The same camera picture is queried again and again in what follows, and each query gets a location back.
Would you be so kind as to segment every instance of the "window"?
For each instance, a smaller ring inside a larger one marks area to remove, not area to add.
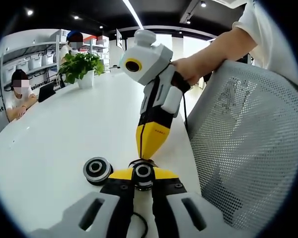
[[[157,39],[156,42],[153,43],[154,46],[163,44],[166,47],[168,47],[170,50],[172,50],[172,36],[171,35],[157,34],[156,39]]]
[[[196,52],[204,49],[210,44],[210,42],[192,38],[192,37],[183,37],[183,56],[189,57]]]

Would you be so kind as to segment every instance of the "white table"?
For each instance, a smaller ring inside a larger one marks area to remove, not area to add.
[[[35,104],[0,134],[0,200],[25,232],[47,229],[63,211],[101,187],[86,181],[82,168],[96,156],[115,170],[138,159],[136,128],[143,86],[123,73],[96,78],[94,89],[71,85]],[[187,191],[200,193],[198,174],[181,115],[152,159],[180,176]],[[156,238],[151,192],[136,191],[135,211]],[[128,237],[140,237],[144,226],[133,216]]]

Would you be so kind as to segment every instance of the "fluorescent light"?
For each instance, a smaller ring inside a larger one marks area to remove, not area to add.
[[[131,6],[129,0],[123,0],[126,7],[129,9],[130,13],[133,15],[134,19],[136,20],[137,24],[139,25],[140,29],[144,29],[143,25],[141,24],[139,17],[137,16],[133,6]]]

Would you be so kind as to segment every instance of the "white flower pot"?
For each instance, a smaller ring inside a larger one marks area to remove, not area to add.
[[[94,84],[94,70],[87,72],[83,79],[77,79],[78,86],[80,89],[92,88]]]

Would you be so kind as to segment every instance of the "office chair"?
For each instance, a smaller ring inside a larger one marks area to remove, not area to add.
[[[202,196],[254,236],[274,218],[298,171],[298,88],[225,61],[188,117]]]

